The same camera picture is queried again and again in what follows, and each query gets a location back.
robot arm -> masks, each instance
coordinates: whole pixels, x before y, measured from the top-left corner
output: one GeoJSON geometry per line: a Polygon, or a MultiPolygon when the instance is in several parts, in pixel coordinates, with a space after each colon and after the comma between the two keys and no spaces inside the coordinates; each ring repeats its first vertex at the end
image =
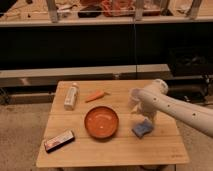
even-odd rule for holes
{"type": "Polygon", "coordinates": [[[139,109],[153,117],[160,110],[177,120],[213,137],[213,110],[166,96],[168,86],[163,80],[154,80],[139,91],[139,109]]]}

sponge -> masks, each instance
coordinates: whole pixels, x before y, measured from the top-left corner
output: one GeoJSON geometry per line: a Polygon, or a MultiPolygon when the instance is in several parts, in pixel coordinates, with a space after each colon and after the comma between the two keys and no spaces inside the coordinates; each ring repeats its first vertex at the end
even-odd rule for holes
{"type": "Polygon", "coordinates": [[[142,123],[136,124],[132,131],[138,138],[142,138],[145,134],[152,132],[153,129],[152,123],[145,119],[142,123]]]}

orange bowl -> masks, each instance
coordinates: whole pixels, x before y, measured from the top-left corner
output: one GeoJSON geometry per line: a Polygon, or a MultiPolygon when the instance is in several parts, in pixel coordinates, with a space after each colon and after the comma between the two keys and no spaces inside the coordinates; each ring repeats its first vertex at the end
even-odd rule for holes
{"type": "Polygon", "coordinates": [[[87,132],[99,139],[111,137],[118,129],[118,123],[116,112],[106,106],[91,109],[84,120],[87,132]]]}

carrot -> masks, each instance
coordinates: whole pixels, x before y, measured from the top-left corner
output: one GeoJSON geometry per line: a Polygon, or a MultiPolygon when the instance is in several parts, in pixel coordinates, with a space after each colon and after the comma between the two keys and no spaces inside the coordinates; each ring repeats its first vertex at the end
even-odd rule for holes
{"type": "Polygon", "coordinates": [[[97,90],[93,93],[91,93],[85,100],[85,102],[90,102],[99,98],[102,98],[106,95],[106,93],[103,90],[97,90]]]}

white bottle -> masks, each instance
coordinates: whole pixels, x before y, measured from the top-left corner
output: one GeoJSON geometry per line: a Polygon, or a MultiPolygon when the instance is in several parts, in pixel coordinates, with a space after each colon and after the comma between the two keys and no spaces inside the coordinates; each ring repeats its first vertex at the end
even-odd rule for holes
{"type": "Polygon", "coordinates": [[[64,101],[64,108],[66,110],[74,110],[77,95],[78,95],[78,84],[73,83],[72,86],[69,88],[64,101]]]}

